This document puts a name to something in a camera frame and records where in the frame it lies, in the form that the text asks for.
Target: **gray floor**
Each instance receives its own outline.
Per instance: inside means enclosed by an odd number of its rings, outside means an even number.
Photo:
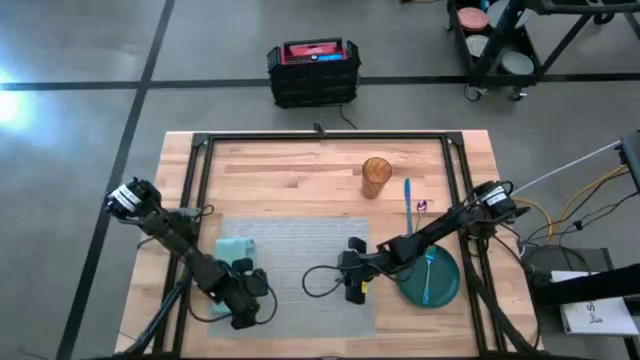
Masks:
[[[162,2],[0,0],[0,81],[139,80]],[[572,17],[539,17],[528,30],[544,57]],[[363,76],[459,75],[444,3],[396,0],[177,0],[154,79],[265,78],[265,54],[285,40],[343,36],[361,48]],[[621,16],[588,24],[552,73],[640,71],[640,47]],[[98,216],[134,90],[0,92],[0,356],[52,359]],[[362,86],[344,107],[360,129],[489,129],[500,174],[516,184],[638,128],[637,83],[553,83],[518,104],[503,94],[469,103],[461,85]],[[268,88],[151,90],[125,176],[152,178],[168,130],[345,129],[335,108],[282,110]],[[523,192],[558,215],[584,184],[618,164],[606,152]],[[632,192],[608,184],[590,210]],[[616,266],[637,261],[630,200],[567,245],[607,247]],[[542,223],[529,215],[526,234]],[[117,336],[139,233],[110,227],[76,358],[109,354]],[[624,359],[619,341],[543,337],[554,353]]]

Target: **light blue cloth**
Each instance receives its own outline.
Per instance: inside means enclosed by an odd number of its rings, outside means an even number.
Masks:
[[[214,251],[216,258],[233,264],[235,260],[249,258],[253,260],[253,266],[256,266],[256,244],[251,238],[225,238],[216,241]],[[212,311],[216,315],[228,314],[231,311],[224,302],[213,304]]]

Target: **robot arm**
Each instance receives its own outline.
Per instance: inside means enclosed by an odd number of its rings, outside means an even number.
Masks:
[[[267,275],[253,269],[250,259],[230,266],[195,245],[197,220],[178,211],[162,208],[161,195],[146,180],[133,178],[105,198],[105,209],[118,221],[138,226],[156,238],[187,266],[198,288],[216,303],[224,301],[231,310],[231,326],[242,329],[257,324],[260,305],[256,297],[268,294]]]
[[[366,254],[364,241],[349,239],[351,250],[338,257],[338,268],[347,287],[346,300],[363,304],[363,282],[410,268],[429,246],[457,230],[467,231],[470,237],[489,238],[496,233],[496,225],[513,221],[529,210],[517,208],[500,182],[490,181],[476,187],[467,199],[414,234],[396,236],[378,245],[376,253]]]

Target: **orange cup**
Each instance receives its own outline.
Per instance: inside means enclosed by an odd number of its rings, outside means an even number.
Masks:
[[[391,164],[383,158],[373,157],[362,165],[362,196],[375,199],[391,178]]]

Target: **white paper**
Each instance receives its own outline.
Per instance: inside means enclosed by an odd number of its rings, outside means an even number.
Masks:
[[[552,271],[553,282],[588,276],[583,271]],[[629,309],[620,297],[560,306],[567,334],[638,335]]]

